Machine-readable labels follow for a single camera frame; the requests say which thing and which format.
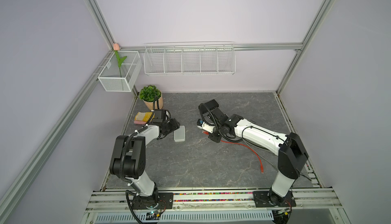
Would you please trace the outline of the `white network switch box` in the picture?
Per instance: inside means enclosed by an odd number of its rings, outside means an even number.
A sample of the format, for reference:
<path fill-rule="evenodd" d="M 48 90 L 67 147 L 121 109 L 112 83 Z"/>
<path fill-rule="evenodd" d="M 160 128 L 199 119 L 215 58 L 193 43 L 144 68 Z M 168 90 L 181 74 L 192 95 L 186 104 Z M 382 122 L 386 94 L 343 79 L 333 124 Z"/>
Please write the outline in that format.
<path fill-rule="evenodd" d="M 174 131 L 174 141 L 175 142 L 185 141 L 185 126 L 180 126 L 177 130 Z"/>

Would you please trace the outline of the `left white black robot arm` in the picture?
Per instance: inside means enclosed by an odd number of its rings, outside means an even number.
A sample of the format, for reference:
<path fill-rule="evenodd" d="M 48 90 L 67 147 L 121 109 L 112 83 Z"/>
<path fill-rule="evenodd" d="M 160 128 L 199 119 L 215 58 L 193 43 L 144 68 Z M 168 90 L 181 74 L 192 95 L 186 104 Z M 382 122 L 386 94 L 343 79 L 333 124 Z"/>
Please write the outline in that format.
<path fill-rule="evenodd" d="M 146 146 L 179 128 L 180 123 L 170 119 L 157 125 L 145 124 L 130 135 L 117 136 L 109 166 L 110 174 L 129 183 L 136 192 L 135 196 L 157 202 L 158 188 L 145 171 Z"/>

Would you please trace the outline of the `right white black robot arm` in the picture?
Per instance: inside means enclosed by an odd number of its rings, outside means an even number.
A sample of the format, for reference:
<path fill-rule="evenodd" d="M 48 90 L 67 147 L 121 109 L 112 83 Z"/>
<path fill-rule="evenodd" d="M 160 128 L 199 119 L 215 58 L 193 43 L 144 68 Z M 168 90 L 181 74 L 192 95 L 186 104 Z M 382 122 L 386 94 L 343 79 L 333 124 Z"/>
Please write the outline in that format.
<path fill-rule="evenodd" d="M 214 142 L 219 142 L 227 134 L 231 134 L 237 139 L 234 140 L 228 137 L 228 142 L 251 142 L 277 156 L 277 176 L 266 200 L 274 206 L 281 206 L 288 201 L 289 191 L 293 183 L 300 177 L 301 171 L 308 160 L 308 153 L 296 133 L 274 132 L 237 115 L 231 116 L 223 123 L 208 123 L 198 120 L 197 125 L 200 129 L 206 131 L 208 137 Z"/>

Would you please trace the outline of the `yellow work glove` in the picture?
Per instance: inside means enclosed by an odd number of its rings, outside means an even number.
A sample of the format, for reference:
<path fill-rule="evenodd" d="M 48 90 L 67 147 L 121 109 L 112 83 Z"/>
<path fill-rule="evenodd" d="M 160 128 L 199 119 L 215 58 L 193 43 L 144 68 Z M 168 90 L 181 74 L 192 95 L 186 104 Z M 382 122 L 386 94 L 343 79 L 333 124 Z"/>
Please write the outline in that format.
<path fill-rule="evenodd" d="M 145 113 L 142 113 L 142 112 L 138 112 L 135 117 L 134 117 L 134 121 L 135 120 L 139 120 L 139 121 L 146 121 L 148 122 L 149 119 L 152 117 L 152 114 L 153 112 L 145 112 Z"/>

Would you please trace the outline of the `purple pink trowel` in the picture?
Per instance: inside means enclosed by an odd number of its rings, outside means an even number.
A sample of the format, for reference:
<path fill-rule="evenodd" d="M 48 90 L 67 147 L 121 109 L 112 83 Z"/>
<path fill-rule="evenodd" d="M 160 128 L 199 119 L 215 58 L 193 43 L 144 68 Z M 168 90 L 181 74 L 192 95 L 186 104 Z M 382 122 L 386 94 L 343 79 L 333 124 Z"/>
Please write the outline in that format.
<path fill-rule="evenodd" d="M 137 125 L 145 125 L 146 123 L 147 123 L 146 121 L 139 121 L 139 120 L 134 121 L 134 124 L 137 124 Z"/>

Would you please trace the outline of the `green plant in pot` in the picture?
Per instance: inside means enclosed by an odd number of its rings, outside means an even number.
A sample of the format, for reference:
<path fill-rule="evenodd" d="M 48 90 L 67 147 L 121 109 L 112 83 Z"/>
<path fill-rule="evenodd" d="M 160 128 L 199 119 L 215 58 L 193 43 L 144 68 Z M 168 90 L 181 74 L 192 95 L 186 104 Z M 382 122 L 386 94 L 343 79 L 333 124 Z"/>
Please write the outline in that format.
<path fill-rule="evenodd" d="M 163 109 L 163 94 L 155 85 L 148 85 L 141 89 L 139 98 L 149 110 Z"/>

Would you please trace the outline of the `pink artificial tulip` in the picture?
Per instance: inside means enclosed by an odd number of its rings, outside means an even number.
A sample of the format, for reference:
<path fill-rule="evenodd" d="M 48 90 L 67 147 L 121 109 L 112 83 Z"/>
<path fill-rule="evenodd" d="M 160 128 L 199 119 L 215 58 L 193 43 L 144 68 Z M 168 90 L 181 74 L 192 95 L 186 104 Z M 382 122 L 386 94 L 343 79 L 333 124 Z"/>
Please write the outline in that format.
<path fill-rule="evenodd" d="M 114 43 L 113 44 L 113 50 L 114 50 L 114 53 L 115 53 L 115 56 L 116 56 L 116 59 L 117 59 L 120 77 L 122 77 L 121 67 L 122 67 L 122 64 L 124 63 L 124 61 L 127 59 L 127 56 L 121 56 L 119 54 L 119 51 L 121 50 L 121 48 L 120 48 L 120 45 L 118 43 Z"/>

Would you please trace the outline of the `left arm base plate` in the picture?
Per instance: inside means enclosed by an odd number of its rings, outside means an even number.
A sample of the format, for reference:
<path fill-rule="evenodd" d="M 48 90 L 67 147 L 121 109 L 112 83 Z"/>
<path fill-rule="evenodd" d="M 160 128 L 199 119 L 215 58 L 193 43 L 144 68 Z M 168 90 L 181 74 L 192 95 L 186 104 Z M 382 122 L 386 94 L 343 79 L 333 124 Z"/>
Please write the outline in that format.
<path fill-rule="evenodd" d="M 131 201 L 133 210 L 172 209 L 174 203 L 172 192 L 159 192 L 151 196 L 135 196 Z"/>

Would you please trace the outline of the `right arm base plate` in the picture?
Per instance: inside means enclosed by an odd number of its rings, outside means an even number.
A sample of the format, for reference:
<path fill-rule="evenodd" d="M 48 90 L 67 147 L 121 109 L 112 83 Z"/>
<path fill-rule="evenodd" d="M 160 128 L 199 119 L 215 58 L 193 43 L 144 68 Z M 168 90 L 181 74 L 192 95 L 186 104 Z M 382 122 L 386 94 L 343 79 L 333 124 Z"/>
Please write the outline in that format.
<path fill-rule="evenodd" d="M 261 207 L 296 207 L 293 192 L 289 190 L 285 197 L 270 190 L 253 191 L 253 200 L 257 208 Z"/>

